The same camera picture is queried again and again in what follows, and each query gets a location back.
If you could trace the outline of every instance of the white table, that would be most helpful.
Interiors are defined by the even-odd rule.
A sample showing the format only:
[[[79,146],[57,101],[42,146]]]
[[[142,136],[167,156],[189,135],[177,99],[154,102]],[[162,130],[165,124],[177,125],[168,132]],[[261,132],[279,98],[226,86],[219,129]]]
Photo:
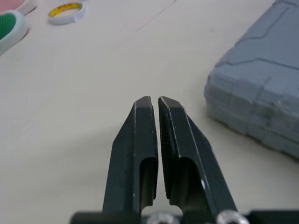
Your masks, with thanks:
[[[299,208],[299,163],[210,119],[203,96],[213,65],[272,1],[172,1],[89,0],[85,18],[63,26],[47,22],[61,0],[26,16],[30,32],[0,57],[0,223],[67,223],[100,210],[112,142],[145,95],[156,119],[158,96],[186,108],[240,211]],[[144,212],[178,212],[159,169]]]

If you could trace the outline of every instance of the gray plastic case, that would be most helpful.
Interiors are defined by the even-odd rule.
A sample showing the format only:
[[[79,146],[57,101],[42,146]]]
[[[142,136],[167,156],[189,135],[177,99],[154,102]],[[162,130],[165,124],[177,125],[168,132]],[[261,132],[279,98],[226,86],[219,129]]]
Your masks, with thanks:
[[[299,158],[299,0],[278,0],[216,64],[208,113]]]

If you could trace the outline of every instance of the table surface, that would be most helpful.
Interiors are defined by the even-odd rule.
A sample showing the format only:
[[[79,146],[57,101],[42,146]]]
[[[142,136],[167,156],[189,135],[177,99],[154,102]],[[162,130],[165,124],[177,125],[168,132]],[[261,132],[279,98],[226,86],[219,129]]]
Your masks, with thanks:
[[[29,33],[0,57],[0,222],[67,223],[102,208],[112,142],[133,102],[181,102],[209,139],[240,211],[299,208],[299,163],[207,116],[217,60],[271,0],[88,0],[50,25],[38,1]],[[152,208],[168,206],[162,165]]]

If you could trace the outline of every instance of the pink object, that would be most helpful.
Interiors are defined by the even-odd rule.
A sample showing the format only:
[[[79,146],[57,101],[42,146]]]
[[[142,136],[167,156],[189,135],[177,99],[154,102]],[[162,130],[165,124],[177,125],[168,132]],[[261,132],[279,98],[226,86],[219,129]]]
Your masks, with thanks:
[[[8,10],[17,10],[26,15],[36,7],[35,0],[0,0],[0,14]]]
[[[15,10],[23,4],[23,0],[0,0],[0,14],[8,11]]]

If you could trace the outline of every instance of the green object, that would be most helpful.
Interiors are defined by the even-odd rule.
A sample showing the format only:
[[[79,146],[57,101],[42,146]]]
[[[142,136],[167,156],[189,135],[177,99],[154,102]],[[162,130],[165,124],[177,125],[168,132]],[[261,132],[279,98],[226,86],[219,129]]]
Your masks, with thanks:
[[[24,16],[18,11],[0,14],[0,56],[25,36],[27,27]]]
[[[0,15],[0,40],[9,34],[16,23],[16,17],[12,13]]]

